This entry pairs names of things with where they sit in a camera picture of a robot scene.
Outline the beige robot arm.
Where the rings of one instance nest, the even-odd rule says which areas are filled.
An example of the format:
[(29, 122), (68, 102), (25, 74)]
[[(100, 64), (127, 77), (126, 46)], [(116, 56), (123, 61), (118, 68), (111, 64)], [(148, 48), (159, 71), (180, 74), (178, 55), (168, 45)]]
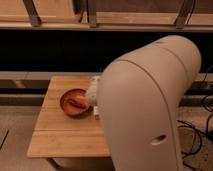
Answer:
[(91, 79), (116, 171), (183, 171), (178, 106), (201, 67), (198, 47), (170, 35), (114, 60)]

